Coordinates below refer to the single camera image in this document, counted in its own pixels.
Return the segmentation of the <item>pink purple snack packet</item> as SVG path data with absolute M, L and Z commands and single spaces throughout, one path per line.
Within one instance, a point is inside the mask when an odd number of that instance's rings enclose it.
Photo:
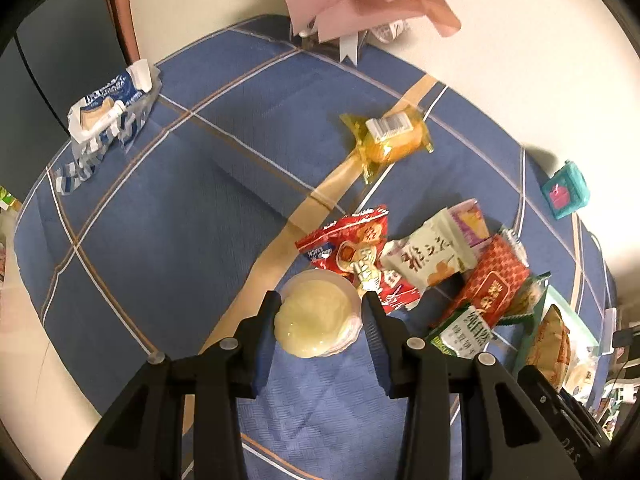
M 480 204 L 475 198 L 470 198 L 449 207 L 448 211 L 461 230 L 464 239 L 471 247 L 488 240 L 490 237 L 488 226 L 483 211 L 480 209 Z

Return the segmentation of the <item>blue plaid tablecloth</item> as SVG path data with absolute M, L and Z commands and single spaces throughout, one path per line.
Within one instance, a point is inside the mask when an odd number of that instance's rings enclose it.
M 282 16 L 202 39 L 160 63 L 163 88 L 134 146 L 114 145 L 70 195 L 45 174 L 18 220 L 21 278 L 53 348 L 104 412 L 153 350 L 203 347 L 255 260 L 354 142 L 341 114 L 378 116 L 420 78 L 377 48 L 356 67 L 307 53 Z M 434 84 L 420 102 L 432 152 L 398 162 L 380 184 L 356 180 L 332 219 L 388 208 L 391 237 L 474 198 L 492 230 L 513 226 L 535 272 L 600 335 L 616 299 L 584 224 L 555 219 L 544 173 L 490 118 Z

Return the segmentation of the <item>beige pastry snack packet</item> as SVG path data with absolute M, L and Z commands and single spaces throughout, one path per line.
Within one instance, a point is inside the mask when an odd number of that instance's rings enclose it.
M 424 292 L 454 274 L 474 269 L 477 258 L 444 208 L 405 238 L 387 242 L 381 262 Z

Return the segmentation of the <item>pale yellow jelly cup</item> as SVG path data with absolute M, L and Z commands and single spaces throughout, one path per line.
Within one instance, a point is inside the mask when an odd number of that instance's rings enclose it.
M 361 299 L 356 287 L 341 275 L 320 269 L 296 274 L 283 286 L 281 299 L 274 336 L 291 356 L 335 356 L 360 335 Z

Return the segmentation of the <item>green white biscuit packet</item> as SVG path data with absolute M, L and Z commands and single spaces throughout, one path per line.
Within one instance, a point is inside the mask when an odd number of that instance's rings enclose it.
M 491 340 L 492 330 L 472 304 L 457 308 L 426 340 L 447 356 L 473 359 Z

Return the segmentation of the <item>yellow orange snack packet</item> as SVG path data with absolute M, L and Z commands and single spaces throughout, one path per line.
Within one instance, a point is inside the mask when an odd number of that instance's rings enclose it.
M 548 383 L 560 391 L 567 378 L 571 357 L 570 330 L 560 309 L 552 304 L 539 324 L 525 364 L 536 367 Z

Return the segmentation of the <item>blue white torn wrapper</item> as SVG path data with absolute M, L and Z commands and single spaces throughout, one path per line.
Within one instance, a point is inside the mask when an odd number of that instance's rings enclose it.
M 67 113 L 73 159 L 55 170 L 55 191 L 68 195 L 91 179 L 113 143 L 128 151 L 161 88 L 160 69 L 142 58 L 77 101 Z

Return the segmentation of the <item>red cartoon snack packet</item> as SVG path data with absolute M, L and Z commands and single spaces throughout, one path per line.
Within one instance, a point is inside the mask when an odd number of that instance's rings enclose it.
M 387 242 L 388 209 L 384 206 L 348 214 L 314 230 L 295 243 L 318 269 L 347 278 L 362 297 L 376 292 L 386 313 L 414 307 L 420 290 L 381 261 Z

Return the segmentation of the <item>teal toy house box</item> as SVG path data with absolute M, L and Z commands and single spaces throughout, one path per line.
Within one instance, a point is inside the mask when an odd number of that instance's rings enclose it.
M 569 160 L 540 188 L 556 220 L 574 214 L 590 200 L 589 188 L 582 172 Z

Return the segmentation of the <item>green clear cracker packet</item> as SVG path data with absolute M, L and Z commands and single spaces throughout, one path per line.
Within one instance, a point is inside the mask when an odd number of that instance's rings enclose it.
M 550 278 L 550 272 L 529 275 L 498 324 L 507 326 L 529 321 L 534 315 L 536 305 L 544 298 Z

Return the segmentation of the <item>red gold patterned snack packet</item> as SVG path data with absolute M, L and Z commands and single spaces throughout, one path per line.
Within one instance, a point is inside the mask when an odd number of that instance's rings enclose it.
M 528 277 L 528 265 L 516 254 L 511 243 L 496 234 L 461 292 L 434 326 L 448 320 L 457 308 L 466 304 L 474 307 L 489 327 L 496 326 Z

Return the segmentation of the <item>white tray with green rim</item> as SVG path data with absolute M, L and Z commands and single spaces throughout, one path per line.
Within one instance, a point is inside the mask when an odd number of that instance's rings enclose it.
M 596 381 L 599 344 L 564 298 L 549 285 L 535 308 L 533 333 L 524 336 L 513 375 L 533 365 L 556 391 L 586 404 Z

